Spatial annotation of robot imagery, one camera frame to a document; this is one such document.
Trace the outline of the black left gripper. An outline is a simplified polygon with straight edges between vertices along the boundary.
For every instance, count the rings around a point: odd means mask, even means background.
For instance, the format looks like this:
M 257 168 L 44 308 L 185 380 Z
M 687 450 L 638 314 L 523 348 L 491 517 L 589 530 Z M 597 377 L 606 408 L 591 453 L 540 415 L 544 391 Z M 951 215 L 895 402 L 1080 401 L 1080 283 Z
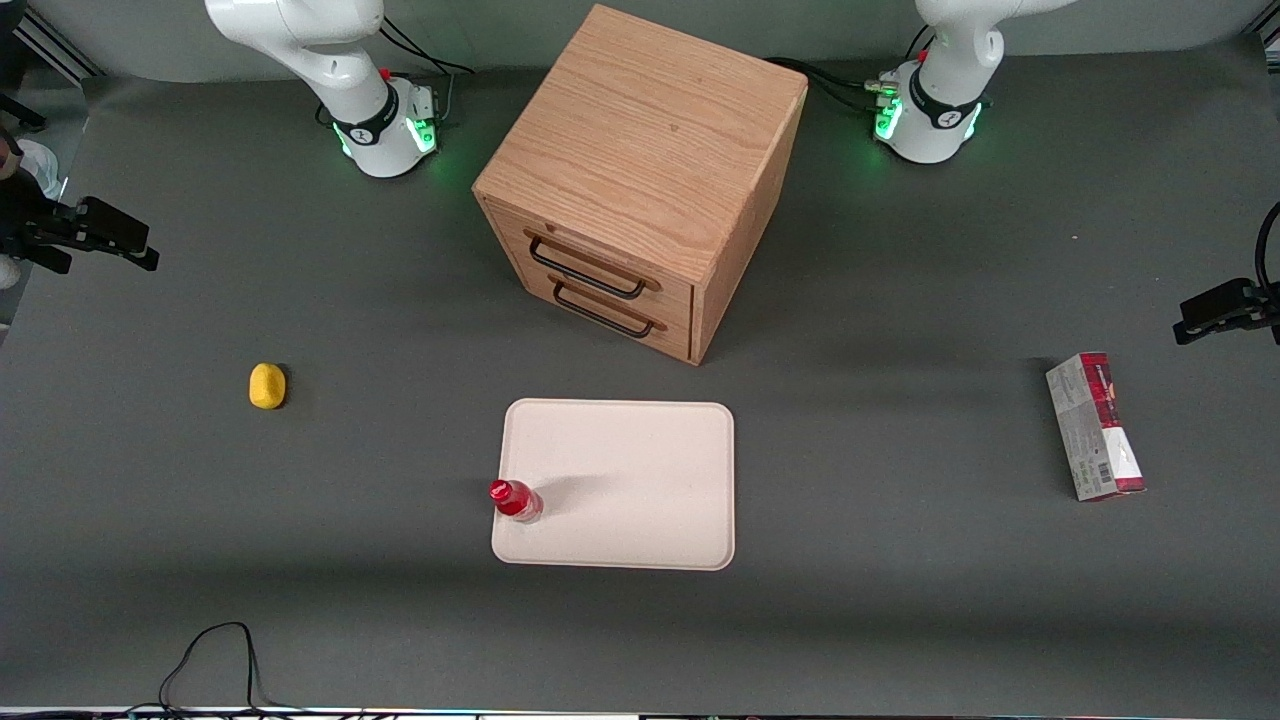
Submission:
M 1183 301 L 1174 338 L 1178 346 L 1188 346 L 1228 331 L 1263 328 L 1280 345 L 1277 284 L 1235 278 Z

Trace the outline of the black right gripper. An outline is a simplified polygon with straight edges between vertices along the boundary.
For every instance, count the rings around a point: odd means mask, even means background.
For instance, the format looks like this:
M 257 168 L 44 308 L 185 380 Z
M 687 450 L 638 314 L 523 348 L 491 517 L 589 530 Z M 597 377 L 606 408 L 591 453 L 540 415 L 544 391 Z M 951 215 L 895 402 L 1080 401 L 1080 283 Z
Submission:
M 81 231 L 91 240 L 86 252 L 105 252 L 125 259 L 146 272 L 155 272 L 160 254 L 147 247 L 148 225 L 97 197 L 84 197 L 79 204 L 51 200 L 41 188 L 26 183 L 3 183 L 1 242 L 3 255 L 28 259 L 28 251 L 56 249 L 54 255 L 69 258 L 64 249 L 79 249 Z M 129 250 L 123 247 L 142 247 Z

